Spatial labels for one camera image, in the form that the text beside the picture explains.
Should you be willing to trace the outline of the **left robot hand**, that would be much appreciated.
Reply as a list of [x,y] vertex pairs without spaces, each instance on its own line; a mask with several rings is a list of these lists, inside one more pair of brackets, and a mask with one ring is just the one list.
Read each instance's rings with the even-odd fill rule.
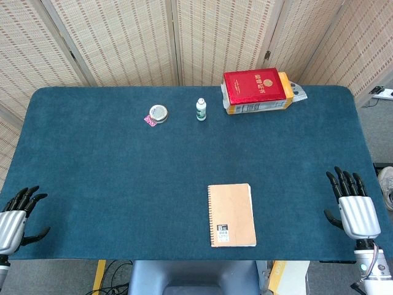
[[1,210],[1,256],[10,256],[21,246],[36,243],[49,233],[50,227],[45,227],[37,235],[25,235],[31,212],[37,202],[47,196],[45,193],[34,195],[38,190],[39,186],[23,188]]

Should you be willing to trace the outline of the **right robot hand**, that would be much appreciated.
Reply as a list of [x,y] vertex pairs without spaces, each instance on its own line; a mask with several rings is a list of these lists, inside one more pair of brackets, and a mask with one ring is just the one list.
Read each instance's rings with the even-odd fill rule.
[[343,230],[352,240],[373,240],[381,228],[371,197],[368,196],[363,179],[359,174],[350,174],[340,167],[335,173],[327,172],[333,194],[340,212],[337,219],[328,210],[324,215],[331,225]]

